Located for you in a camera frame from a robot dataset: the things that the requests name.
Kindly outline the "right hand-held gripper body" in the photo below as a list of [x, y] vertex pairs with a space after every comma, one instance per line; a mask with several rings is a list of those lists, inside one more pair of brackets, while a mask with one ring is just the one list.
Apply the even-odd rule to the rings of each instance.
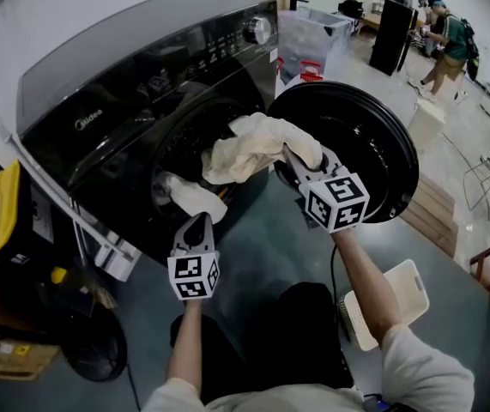
[[312, 227], [336, 233], [361, 224], [370, 195], [357, 173], [340, 166], [337, 171], [311, 171], [313, 181], [299, 183], [299, 205]]

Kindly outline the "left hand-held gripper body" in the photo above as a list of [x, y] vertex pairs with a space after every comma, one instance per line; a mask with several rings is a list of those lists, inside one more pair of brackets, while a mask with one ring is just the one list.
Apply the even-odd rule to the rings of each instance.
[[213, 296], [220, 278], [219, 252], [193, 252], [176, 248], [167, 259], [169, 282], [179, 300]]

